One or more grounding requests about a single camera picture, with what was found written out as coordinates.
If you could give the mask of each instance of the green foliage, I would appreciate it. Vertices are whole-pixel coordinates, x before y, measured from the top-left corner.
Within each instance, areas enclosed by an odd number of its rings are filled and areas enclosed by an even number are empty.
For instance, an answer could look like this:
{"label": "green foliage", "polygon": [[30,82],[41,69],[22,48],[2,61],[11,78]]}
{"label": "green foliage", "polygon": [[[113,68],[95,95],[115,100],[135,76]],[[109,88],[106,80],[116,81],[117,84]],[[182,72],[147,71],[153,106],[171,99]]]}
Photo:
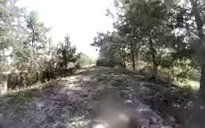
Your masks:
{"label": "green foliage", "polygon": [[66,35],[64,43],[58,45],[56,57],[59,69],[67,69],[70,62],[76,63],[80,58],[80,54],[76,54],[76,47],[71,46],[69,35]]}

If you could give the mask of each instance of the dirt path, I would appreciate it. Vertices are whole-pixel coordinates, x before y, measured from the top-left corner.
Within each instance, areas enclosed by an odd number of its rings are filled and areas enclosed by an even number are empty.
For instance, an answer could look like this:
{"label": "dirt path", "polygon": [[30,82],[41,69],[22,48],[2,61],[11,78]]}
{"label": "dirt path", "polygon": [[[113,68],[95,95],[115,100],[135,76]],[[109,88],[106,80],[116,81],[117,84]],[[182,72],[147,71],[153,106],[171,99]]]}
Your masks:
{"label": "dirt path", "polygon": [[112,120],[126,114],[135,116],[144,127],[161,127],[165,121],[142,103],[154,92],[142,84],[152,85],[141,81],[141,76],[87,67],[30,90],[29,101],[17,95],[1,105],[0,122],[6,128],[83,128],[96,118]]}

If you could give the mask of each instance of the ground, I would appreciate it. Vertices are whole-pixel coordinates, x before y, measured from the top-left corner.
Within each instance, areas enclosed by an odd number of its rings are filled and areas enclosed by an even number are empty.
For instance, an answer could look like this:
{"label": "ground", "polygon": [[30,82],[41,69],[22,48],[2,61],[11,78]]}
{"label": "ground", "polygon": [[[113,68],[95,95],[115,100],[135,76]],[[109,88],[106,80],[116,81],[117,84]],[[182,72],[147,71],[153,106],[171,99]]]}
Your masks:
{"label": "ground", "polygon": [[121,115],[134,116],[145,128],[185,123],[186,113],[179,106],[194,97],[151,81],[126,70],[83,68],[72,76],[2,96],[0,123],[6,128],[83,128],[93,120],[115,122]]}

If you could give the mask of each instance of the sky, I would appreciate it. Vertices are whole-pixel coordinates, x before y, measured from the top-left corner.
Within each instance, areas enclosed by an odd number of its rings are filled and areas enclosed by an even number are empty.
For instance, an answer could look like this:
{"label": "sky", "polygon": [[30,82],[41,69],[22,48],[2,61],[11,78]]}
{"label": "sky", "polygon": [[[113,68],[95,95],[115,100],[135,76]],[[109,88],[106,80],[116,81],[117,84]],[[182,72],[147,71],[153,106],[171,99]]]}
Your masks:
{"label": "sky", "polygon": [[98,52],[90,46],[97,32],[112,30],[112,19],[105,16],[113,0],[19,0],[18,6],[37,11],[41,22],[52,27],[54,43],[62,42],[66,34],[78,52],[95,58]]}

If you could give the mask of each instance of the grass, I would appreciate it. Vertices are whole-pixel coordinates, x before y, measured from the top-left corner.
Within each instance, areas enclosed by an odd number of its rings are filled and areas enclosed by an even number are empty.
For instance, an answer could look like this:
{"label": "grass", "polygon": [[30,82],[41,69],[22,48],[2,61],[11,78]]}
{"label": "grass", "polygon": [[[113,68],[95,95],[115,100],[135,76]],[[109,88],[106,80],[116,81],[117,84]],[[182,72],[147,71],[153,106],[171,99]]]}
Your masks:
{"label": "grass", "polygon": [[44,84],[10,90],[7,94],[0,96],[0,107],[17,109],[26,106],[29,102],[42,95],[42,87],[44,87]]}

